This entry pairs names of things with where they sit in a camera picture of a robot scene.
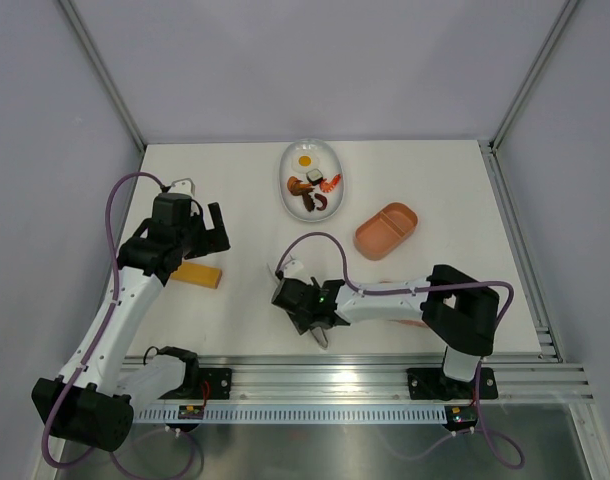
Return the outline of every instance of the oval plate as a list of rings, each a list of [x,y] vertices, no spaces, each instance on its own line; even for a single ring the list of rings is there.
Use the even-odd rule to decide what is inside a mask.
[[[304,222],[320,222],[343,202],[341,162],[327,143],[312,138],[292,143],[281,157],[278,181],[287,211]]]

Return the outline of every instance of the shrimp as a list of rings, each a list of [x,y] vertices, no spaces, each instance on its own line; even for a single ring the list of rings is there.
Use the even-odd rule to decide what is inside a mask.
[[[341,182],[341,174],[336,175],[331,182],[327,180],[323,180],[320,184],[321,192],[329,193],[336,188],[336,186]]]

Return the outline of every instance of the white table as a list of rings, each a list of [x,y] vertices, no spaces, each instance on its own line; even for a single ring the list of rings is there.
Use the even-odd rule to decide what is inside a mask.
[[[350,277],[359,282],[427,276],[438,263],[478,280],[502,279],[516,298],[496,334],[495,352],[538,353],[540,347],[487,172],[475,141],[330,142],[344,168],[345,199],[331,219],[306,224],[279,199],[277,162],[287,143],[150,145],[142,170],[163,182],[190,177],[204,207],[219,202],[232,248],[195,261],[219,267],[217,290],[170,281],[143,319],[130,355],[150,345],[173,345],[199,355],[439,354],[429,329],[373,321],[328,331],[324,352],[299,336],[287,315],[270,304],[274,267],[297,236],[313,230],[345,246]],[[158,188],[139,179],[121,243],[150,216]],[[416,232],[378,262],[362,257],[356,227],[390,202],[419,216]],[[296,248],[319,281],[340,278],[340,258],[326,239]]]

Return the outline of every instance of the black cable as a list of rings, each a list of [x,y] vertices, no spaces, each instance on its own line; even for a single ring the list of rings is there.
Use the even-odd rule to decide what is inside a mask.
[[[200,215],[201,218],[203,218],[203,207],[201,207],[201,204],[198,203],[193,198],[192,198],[192,202],[194,202],[196,204],[196,206],[198,207],[198,214]]]
[[[158,355],[158,352],[160,352],[158,347],[155,347],[153,345],[151,347],[149,347],[147,350],[145,350],[145,355],[143,355],[143,365],[147,365],[147,355],[149,354],[150,350],[156,350],[156,355]]]

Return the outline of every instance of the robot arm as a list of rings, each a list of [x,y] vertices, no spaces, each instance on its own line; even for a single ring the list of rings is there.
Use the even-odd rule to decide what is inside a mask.
[[[127,436],[134,413],[165,393],[191,387],[198,376],[196,354],[166,347],[147,366],[119,382],[123,359],[141,320],[183,259],[229,249],[217,203],[208,206],[214,228],[207,230],[202,208],[196,208],[193,199],[192,181],[178,180],[167,190],[154,199],[151,218],[119,250],[117,300],[108,287],[92,325],[58,377],[39,379],[32,391],[46,422],[64,385],[81,366],[110,305],[116,303],[100,342],[58,410],[52,436],[114,451]]]
[[[318,285],[303,265],[292,260],[280,270],[282,277],[272,303],[287,312],[299,334],[314,328],[329,329],[365,320],[421,318],[447,343],[443,373],[469,382],[483,356],[493,351],[499,296],[488,287],[462,291],[427,291],[428,287],[475,282],[449,265],[436,265],[427,278],[400,283],[356,284],[344,280]],[[412,293],[365,295],[362,291],[409,290]],[[454,306],[445,301],[455,296]]]

